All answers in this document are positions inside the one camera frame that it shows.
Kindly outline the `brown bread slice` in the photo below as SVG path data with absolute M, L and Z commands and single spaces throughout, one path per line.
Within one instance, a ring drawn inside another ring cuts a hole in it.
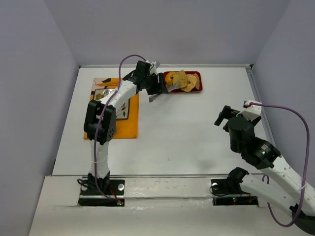
M 185 71 L 178 71 L 172 74 L 172 83 L 176 88 L 181 89 L 187 86 L 188 78 Z

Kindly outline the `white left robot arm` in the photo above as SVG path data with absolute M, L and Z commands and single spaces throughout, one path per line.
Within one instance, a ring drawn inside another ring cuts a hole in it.
M 117 110 L 142 90 L 147 92 L 152 101 L 157 94 L 168 94 L 181 85 L 180 82 L 174 85 L 166 83 L 162 73 L 152 71 L 154 67 L 149 62 L 138 61 L 133 71 L 119 78 L 117 88 L 103 99 L 88 103 L 84 132 L 90 140 L 92 164 L 87 187 L 95 188 L 101 195 L 105 195 L 110 183 L 108 147 L 116 133 Z

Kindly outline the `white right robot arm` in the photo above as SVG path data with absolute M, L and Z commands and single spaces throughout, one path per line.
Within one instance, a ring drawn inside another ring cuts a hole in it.
M 229 195 L 253 195 L 292 218 L 282 227 L 296 225 L 314 235 L 315 189 L 306 181 L 307 169 L 300 176 L 274 145 L 255 135 L 263 104 L 248 100 L 243 107 L 243 111 L 237 111 L 224 106 L 214 124 L 220 126 L 227 120 L 223 129 L 229 133 L 230 149 L 261 171 L 263 177 L 258 179 L 240 167 L 234 168 L 227 178 L 212 180 L 209 191 L 215 197 L 214 202 Z

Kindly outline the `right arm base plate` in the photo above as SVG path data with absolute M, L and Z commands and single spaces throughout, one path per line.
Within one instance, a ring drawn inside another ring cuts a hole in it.
M 259 206 L 257 196 L 244 192 L 239 184 L 226 178 L 211 179 L 209 191 L 214 206 Z

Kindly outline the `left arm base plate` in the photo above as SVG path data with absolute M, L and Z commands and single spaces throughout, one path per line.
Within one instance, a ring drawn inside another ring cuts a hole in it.
M 77 179 L 80 184 L 80 193 L 78 205 L 82 207 L 124 207 L 125 206 L 125 180 L 111 179 L 109 186 L 102 192 L 99 192 L 95 182 L 89 183 L 86 177 Z

